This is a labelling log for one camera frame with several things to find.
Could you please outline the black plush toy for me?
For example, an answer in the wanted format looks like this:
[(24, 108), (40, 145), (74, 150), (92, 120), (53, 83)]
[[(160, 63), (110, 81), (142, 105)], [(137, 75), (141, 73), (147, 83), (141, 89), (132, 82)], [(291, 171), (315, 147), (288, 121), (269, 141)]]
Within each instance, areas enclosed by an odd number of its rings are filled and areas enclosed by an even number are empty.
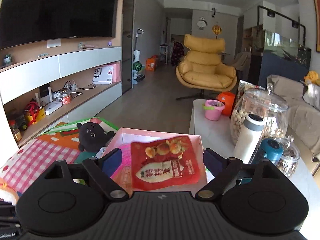
[(98, 153), (115, 136), (113, 131), (106, 132), (99, 124), (93, 122), (77, 123), (76, 126), (79, 130), (80, 152)]

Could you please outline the red snack packet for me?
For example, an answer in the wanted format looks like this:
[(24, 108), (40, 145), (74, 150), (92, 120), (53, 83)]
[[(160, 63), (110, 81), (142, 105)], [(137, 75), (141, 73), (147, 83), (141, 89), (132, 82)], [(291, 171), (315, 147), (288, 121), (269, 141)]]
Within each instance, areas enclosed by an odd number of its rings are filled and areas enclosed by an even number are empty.
[(152, 191), (196, 184), (200, 168), (188, 136), (131, 143), (132, 187)]

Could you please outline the pink cardboard box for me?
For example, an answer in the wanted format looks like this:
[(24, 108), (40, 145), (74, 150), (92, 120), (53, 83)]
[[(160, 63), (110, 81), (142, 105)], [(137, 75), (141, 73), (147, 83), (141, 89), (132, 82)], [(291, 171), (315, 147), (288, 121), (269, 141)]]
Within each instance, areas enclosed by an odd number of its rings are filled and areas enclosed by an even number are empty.
[(207, 183), (200, 136), (121, 128), (102, 155), (119, 148), (120, 166), (112, 179), (135, 191), (190, 191)]

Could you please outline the white thermos bottle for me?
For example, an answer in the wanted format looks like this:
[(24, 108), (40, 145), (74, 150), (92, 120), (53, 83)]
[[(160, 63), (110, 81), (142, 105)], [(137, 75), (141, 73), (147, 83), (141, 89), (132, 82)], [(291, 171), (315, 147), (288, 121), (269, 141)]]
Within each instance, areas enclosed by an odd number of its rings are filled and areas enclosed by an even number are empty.
[(233, 156), (248, 164), (261, 137), (266, 121), (253, 113), (246, 115)]

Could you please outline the pink toy bucket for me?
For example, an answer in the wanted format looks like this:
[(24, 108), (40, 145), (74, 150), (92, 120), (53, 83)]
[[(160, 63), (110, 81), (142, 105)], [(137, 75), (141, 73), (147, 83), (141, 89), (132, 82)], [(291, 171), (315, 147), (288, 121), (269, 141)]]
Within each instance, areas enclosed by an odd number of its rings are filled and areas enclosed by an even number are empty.
[(210, 121), (219, 120), (225, 105), (219, 100), (206, 100), (203, 104), (204, 116)]

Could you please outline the colourful play mat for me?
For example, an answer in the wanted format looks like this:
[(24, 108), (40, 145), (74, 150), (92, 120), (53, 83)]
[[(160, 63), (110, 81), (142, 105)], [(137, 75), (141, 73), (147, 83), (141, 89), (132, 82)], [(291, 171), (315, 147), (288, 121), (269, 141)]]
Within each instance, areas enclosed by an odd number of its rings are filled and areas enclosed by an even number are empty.
[(21, 194), (56, 160), (81, 163), (97, 154), (79, 151), (78, 122), (62, 124), (32, 139), (1, 167), (1, 201), (16, 204)]

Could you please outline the white router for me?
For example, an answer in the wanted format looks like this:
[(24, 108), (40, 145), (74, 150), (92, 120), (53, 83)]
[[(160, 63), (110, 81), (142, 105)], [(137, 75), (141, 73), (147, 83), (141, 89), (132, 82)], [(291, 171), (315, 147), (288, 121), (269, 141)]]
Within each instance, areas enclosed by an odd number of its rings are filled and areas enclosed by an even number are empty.
[(50, 102), (44, 107), (45, 114), (51, 115), (53, 112), (55, 112), (56, 110), (58, 110), (62, 106), (63, 106), (63, 104), (61, 101)]

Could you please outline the white SF parcel box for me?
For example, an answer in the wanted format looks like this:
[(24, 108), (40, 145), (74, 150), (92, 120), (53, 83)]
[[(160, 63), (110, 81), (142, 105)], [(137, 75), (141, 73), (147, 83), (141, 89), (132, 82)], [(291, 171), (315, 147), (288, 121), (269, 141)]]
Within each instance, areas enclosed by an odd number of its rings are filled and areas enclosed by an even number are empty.
[(113, 71), (114, 65), (95, 68), (92, 83), (95, 85), (111, 85), (113, 82)]

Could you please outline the white tv cabinet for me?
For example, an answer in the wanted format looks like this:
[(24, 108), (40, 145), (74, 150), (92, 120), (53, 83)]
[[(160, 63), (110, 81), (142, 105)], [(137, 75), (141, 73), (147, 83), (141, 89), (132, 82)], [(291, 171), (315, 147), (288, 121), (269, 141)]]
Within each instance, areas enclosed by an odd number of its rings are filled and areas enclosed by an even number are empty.
[(60, 121), (73, 122), (95, 116), (121, 97), (121, 82), (98, 85), (83, 91), (70, 104), (61, 107), (38, 124), (26, 130), (20, 142), (16, 142), (9, 127), (5, 109), (23, 108), (40, 86), (49, 84), (52, 90), (63, 87), (67, 81), (85, 88), (91, 85), (94, 69), (109, 63), (120, 63), (122, 48), (111, 46), (65, 53), (20, 64), (1, 71), (1, 150), (16, 151), (46, 128)]

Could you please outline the yellow lounge chair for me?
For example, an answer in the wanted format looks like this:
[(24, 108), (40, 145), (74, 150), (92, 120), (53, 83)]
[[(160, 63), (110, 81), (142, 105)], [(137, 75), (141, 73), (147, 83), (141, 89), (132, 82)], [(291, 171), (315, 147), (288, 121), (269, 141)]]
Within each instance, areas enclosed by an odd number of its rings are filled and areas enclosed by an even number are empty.
[(204, 99), (206, 90), (217, 93), (230, 92), (237, 83), (236, 69), (222, 62), (225, 51), (223, 38), (202, 38), (190, 34), (184, 37), (184, 46), (189, 49), (176, 67), (176, 76), (185, 87), (199, 89), (194, 95), (176, 100)]

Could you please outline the white stick vacuum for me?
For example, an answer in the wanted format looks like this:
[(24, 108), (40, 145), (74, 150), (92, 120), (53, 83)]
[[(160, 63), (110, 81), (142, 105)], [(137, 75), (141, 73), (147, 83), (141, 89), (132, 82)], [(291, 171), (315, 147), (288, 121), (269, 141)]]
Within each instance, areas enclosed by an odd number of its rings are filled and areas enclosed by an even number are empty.
[(138, 62), (139, 61), (139, 57), (140, 57), (140, 51), (137, 49), (137, 43), (138, 43), (138, 39), (141, 35), (144, 34), (144, 30), (138, 28), (136, 31), (136, 38), (135, 38), (135, 44), (134, 44), (134, 48), (133, 48), (133, 63)]

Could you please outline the yellow duck plush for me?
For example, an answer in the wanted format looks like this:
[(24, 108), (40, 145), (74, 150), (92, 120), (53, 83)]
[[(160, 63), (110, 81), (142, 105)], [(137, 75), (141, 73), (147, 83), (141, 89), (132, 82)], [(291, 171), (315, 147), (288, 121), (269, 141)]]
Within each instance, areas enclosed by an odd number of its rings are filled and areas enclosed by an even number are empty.
[(314, 85), (320, 86), (319, 74), (314, 70), (309, 71), (308, 74), (304, 77), (304, 82), (307, 85), (312, 83)]

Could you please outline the glass fish tank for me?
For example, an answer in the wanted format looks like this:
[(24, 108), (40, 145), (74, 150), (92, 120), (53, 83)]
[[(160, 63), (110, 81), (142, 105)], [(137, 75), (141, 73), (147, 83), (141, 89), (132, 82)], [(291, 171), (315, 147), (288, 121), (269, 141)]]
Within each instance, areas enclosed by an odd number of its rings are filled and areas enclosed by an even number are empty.
[(278, 33), (268, 30), (258, 31), (258, 33), (253, 34), (252, 47), (253, 52), (258, 55), (273, 54), (287, 61), (300, 64), (306, 69), (310, 69), (312, 50)]

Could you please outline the black television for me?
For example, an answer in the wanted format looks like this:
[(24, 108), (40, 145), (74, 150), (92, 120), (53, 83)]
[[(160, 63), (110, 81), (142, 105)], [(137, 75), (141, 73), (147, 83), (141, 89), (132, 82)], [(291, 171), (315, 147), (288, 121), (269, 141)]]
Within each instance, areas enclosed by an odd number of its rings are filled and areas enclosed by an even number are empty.
[(1, 0), (1, 48), (116, 34), (118, 0)]

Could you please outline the yellow round wall ornament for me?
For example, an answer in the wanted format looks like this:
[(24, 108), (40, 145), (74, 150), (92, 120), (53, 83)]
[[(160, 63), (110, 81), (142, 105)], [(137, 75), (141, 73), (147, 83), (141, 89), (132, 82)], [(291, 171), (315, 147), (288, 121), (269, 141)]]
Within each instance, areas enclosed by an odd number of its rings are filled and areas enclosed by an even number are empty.
[(212, 27), (212, 31), (216, 36), (218, 36), (222, 33), (222, 28), (218, 24), (216, 24)]

